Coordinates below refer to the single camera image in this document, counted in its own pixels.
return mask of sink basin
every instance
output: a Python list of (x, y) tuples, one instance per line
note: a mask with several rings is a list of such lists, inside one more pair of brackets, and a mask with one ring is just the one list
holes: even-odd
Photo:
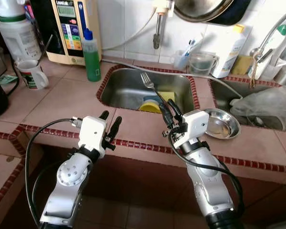
[[(265, 89), (271, 88), (269, 85), (263, 84), (256, 84), (254, 89), (250, 89), (248, 83), (230, 81), (230, 80), (223, 80), (226, 84), (234, 88), (238, 93), (240, 93), (243, 97), (250, 95), (252, 93), (260, 92)], [(216, 101), (216, 106), (219, 109), (225, 110), (230, 112), (230, 102), (232, 99), (237, 99), (238, 97), (225, 86), (217, 83), (215, 81), (211, 81), (211, 88), (213, 90), (214, 98)], [(235, 118), (239, 121), (241, 125), (251, 125), (251, 126), (258, 126), (255, 121), (254, 116), (246, 117), (246, 116), (236, 116)], [(265, 127), (271, 129), (282, 130), (282, 123), (281, 120), (274, 116), (259, 116), (260, 119), (263, 120)]]
[[(108, 106), (138, 110), (145, 96), (156, 95), (152, 89), (144, 86), (140, 73), (142, 71), (127, 68), (113, 71), (100, 97), (101, 102)], [(191, 82), (187, 77), (155, 73), (148, 75), (156, 90), (175, 93), (175, 103), (181, 111), (186, 113), (194, 110)]]

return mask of dish soap bottle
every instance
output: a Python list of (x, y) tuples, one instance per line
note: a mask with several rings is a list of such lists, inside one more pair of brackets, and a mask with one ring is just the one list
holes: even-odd
[(244, 28), (243, 25), (235, 25), (233, 31), (226, 35), (218, 46), (216, 55), (219, 57), (219, 61), (211, 72), (212, 76), (215, 78), (223, 78), (229, 75), (234, 62), (247, 39), (243, 35)]
[(93, 39), (92, 31), (84, 30), (84, 41), (82, 42), (86, 72), (89, 81), (96, 82), (101, 79), (100, 60), (97, 48), (97, 40)]

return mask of black cable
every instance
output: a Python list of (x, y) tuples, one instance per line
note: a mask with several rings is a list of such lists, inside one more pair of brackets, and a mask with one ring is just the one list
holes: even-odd
[(47, 172), (50, 168), (52, 167), (55, 167), (56, 165), (58, 164), (61, 164), (62, 161), (57, 161), (57, 162), (54, 162), (48, 166), (46, 166), (39, 174), (38, 174), (38, 177), (36, 178), (35, 182), (34, 182), (34, 186), (33, 186), (33, 191), (32, 191), (32, 201), (33, 201), (33, 206), (35, 209), (37, 209), (37, 205), (36, 205), (36, 190), (37, 190), (37, 187), (38, 187), (38, 184), (41, 180), (41, 177), (42, 175)]
[(29, 189), (29, 165), (30, 165), (29, 160), (30, 160), (30, 154), (31, 154), (31, 147), (32, 147), (34, 139), (36, 138), (36, 136), (38, 134), (40, 134), (45, 128), (49, 127), (50, 125), (60, 123), (60, 122), (73, 122), (73, 119), (71, 119), (71, 118), (58, 119), (58, 120), (55, 120), (53, 122), (50, 122), (50, 123), (44, 125), (29, 140), (27, 150), (26, 150), (26, 156), (25, 156), (25, 192), (26, 192), (26, 196), (27, 196), (27, 200), (28, 200), (28, 204), (29, 204), (31, 214), (32, 214), (34, 222), (38, 228), (39, 228), (39, 219), (38, 219), (38, 216), (36, 213), (36, 208), (34, 207), (32, 198), (30, 197), (30, 189)]
[(10, 63), (11, 63), (11, 66), (12, 66), (16, 76), (17, 76), (17, 79), (16, 79), (16, 84), (14, 85), (14, 87), (6, 94), (7, 96), (9, 96), (10, 94), (12, 94), (13, 91), (15, 91), (15, 89), (18, 87), (19, 82), (20, 82), (20, 78), (18, 76), (18, 72), (15, 69), (14, 60), (13, 60), (11, 54), (10, 54)]
[(215, 170), (215, 171), (218, 171), (218, 172), (222, 172), (222, 173), (225, 173), (227, 174), (230, 178), (231, 178), (231, 181), (236, 189), (236, 192), (238, 194), (238, 198), (239, 198), (239, 203), (238, 203), (238, 208), (237, 208), (237, 214), (239, 217), (241, 217), (241, 215), (243, 214), (243, 212), (245, 211), (245, 205), (244, 205), (244, 201), (243, 201), (243, 188), (239, 182), (239, 180), (237, 179), (237, 177), (231, 173), (229, 171), (229, 169), (226, 167), (226, 165), (221, 162), (220, 160), (218, 160), (220, 162), (221, 165), (223, 165), (223, 168), (220, 168), (220, 167), (215, 167), (215, 166), (208, 166), (208, 165), (203, 165), (203, 164), (199, 164), (199, 163), (195, 163), (193, 161), (190, 161), (188, 159), (186, 159), (184, 156), (182, 156), (177, 150), (176, 148), (174, 147), (173, 145), (173, 141), (172, 141), (172, 136), (174, 134), (174, 131), (171, 131), (168, 135), (168, 142), (171, 146), (171, 148), (173, 149), (173, 152), (181, 159), (183, 160), (185, 163), (188, 163), (192, 166), (195, 166), (195, 167), (200, 167), (200, 168), (206, 168), (206, 169), (211, 169), (211, 170)]

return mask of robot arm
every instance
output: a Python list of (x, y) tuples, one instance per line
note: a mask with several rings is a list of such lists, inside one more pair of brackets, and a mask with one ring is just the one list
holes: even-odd
[(200, 142), (198, 139), (207, 130), (208, 113), (196, 110), (182, 115), (172, 100), (169, 100), (168, 104), (174, 110), (174, 117), (178, 123), (174, 123), (172, 114), (164, 104), (159, 105), (169, 129), (163, 132), (163, 135), (169, 136), (174, 152), (186, 162), (197, 203), (209, 228), (243, 229), (239, 221), (243, 205), (239, 205), (238, 212), (235, 210), (228, 189), (222, 180), (222, 172), (228, 175), (231, 173), (221, 168), (221, 163), (211, 154), (207, 143)]
[(106, 134), (108, 112), (100, 118), (87, 116), (76, 119), (81, 128), (79, 150), (63, 162), (56, 174), (56, 186), (50, 194), (42, 212), (40, 222), (44, 228), (72, 228), (81, 204), (82, 190), (86, 186), (93, 164), (105, 155), (105, 149), (115, 149), (110, 142), (118, 132), (122, 121), (118, 117)]

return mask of fork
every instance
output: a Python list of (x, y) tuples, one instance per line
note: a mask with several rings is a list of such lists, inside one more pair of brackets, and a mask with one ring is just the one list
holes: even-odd
[(154, 84), (151, 81), (151, 79), (149, 78), (149, 76), (147, 75), (147, 73), (141, 73), (141, 78), (143, 81), (143, 84), (145, 87), (147, 88), (151, 88), (153, 89), (153, 91), (160, 97), (160, 99), (162, 100), (162, 102), (169, 107), (168, 103), (163, 99), (163, 97), (157, 92), (157, 90), (154, 88)]

